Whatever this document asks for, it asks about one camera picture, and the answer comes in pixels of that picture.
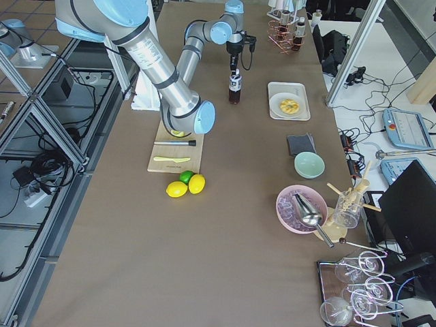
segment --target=pastry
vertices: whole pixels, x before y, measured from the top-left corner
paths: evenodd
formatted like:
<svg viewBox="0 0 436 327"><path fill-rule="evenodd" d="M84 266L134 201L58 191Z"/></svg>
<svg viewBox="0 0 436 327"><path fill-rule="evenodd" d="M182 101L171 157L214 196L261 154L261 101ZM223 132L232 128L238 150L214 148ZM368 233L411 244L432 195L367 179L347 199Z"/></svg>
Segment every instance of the pastry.
<svg viewBox="0 0 436 327"><path fill-rule="evenodd" d="M295 114L300 110L300 105L292 99L285 99L280 102L280 110L286 114Z"/></svg>

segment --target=metal scoop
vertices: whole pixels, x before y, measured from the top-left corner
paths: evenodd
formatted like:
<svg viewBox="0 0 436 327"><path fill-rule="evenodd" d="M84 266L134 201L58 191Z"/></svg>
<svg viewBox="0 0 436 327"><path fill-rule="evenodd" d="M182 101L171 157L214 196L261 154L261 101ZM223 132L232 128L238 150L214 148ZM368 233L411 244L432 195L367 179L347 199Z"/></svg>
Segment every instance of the metal scoop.
<svg viewBox="0 0 436 327"><path fill-rule="evenodd" d="M298 218L302 224L307 227L315 227L327 243L328 247L334 247L332 240L330 240L330 237L328 237L320 226L320 222L322 222L321 213L301 194L295 194L294 197L297 203L297 208L300 211Z"/></svg>

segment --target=glass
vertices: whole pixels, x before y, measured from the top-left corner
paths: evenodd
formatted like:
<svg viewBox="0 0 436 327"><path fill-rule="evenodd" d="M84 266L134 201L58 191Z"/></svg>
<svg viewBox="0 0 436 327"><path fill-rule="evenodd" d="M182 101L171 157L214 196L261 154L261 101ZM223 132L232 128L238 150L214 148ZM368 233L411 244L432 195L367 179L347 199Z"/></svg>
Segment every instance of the glass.
<svg viewBox="0 0 436 327"><path fill-rule="evenodd" d="M363 290L375 304L387 305L394 297L392 288L389 286L389 283L393 281L393 278L391 281L385 281L379 277L369 277L364 283L348 285L342 290L341 295L345 300L351 301L353 292Z"/></svg>
<svg viewBox="0 0 436 327"><path fill-rule="evenodd" d="M378 277L384 273L384 263L380 256L372 251L363 251L357 257L351 254L342 258L334 268L340 281L346 284L364 283L368 277Z"/></svg>
<svg viewBox="0 0 436 327"><path fill-rule="evenodd" d="M363 197L359 196L359 193L353 196L353 193L357 192L342 192L333 213L333 221L346 228L355 228L358 225L363 206Z"/></svg>
<svg viewBox="0 0 436 327"><path fill-rule="evenodd" d="M326 299L320 313L321 318L331 326L346 326L353 319L353 308L339 296Z"/></svg>
<svg viewBox="0 0 436 327"><path fill-rule="evenodd" d="M364 320L373 320L378 315L395 313L403 310L401 303L389 301L399 309L385 310L375 302L370 292L356 289L351 292L349 300L340 296L333 296L322 303L320 307L321 318L331 326L347 326L352 320L361 326L376 327L365 323Z"/></svg>

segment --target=label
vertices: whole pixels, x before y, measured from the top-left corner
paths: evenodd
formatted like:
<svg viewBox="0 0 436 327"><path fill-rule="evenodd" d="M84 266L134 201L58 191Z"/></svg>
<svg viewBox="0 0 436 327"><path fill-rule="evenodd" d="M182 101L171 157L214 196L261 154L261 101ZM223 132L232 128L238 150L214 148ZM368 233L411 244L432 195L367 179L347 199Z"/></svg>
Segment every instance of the label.
<svg viewBox="0 0 436 327"><path fill-rule="evenodd" d="M229 79L229 90L237 92L242 86L243 78L241 75L232 75Z"/></svg>
<svg viewBox="0 0 436 327"><path fill-rule="evenodd" d="M305 26L304 25L297 25L297 28L296 28L296 30L295 30L295 33L294 33L294 36L295 37L303 37L303 36L305 36Z"/></svg>
<svg viewBox="0 0 436 327"><path fill-rule="evenodd" d="M141 69L151 68L164 57L150 39L138 44L138 47L131 49L129 54Z"/></svg>

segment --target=white tray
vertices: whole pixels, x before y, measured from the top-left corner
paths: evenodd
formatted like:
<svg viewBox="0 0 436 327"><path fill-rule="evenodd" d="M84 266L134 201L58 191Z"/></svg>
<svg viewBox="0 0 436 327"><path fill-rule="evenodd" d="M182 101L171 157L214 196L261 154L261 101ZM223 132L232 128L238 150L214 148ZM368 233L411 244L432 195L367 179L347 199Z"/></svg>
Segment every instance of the white tray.
<svg viewBox="0 0 436 327"><path fill-rule="evenodd" d="M277 93L288 92L293 93L305 101L305 109L301 114L294 118L283 118L277 116L270 108L270 117L282 121L308 121L311 118L309 102L307 101L306 88L301 83L285 83L285 82L269 82L268 83L268 103L271 97Z"/></svg>

